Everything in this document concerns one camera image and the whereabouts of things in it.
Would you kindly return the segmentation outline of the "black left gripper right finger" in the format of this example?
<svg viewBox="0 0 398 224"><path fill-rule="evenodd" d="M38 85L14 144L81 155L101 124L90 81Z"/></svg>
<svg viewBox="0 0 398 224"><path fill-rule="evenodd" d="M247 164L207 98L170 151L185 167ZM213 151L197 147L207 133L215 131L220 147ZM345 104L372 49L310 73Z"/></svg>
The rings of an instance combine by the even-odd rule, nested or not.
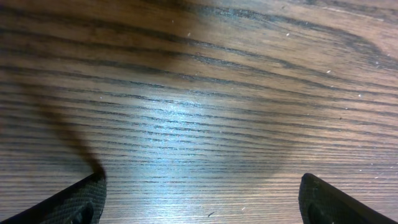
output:
<svg viewBox="0 0 398 224"><path fill-rule="evenodd" d="M317 176L302 176L298 203L304 224L397 224Z"/></svg>

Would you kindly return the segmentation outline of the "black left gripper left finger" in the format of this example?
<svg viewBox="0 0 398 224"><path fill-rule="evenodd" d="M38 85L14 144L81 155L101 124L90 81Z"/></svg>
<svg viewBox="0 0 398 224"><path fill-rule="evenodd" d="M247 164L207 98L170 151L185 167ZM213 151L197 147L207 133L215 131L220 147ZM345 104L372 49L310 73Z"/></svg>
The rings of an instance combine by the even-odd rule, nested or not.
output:
<svg viewBox="0 0 398 224"><path fill-rule="evenodd" d="M98 224L106 194L105 175L94 173L1 223Z"/></svg>

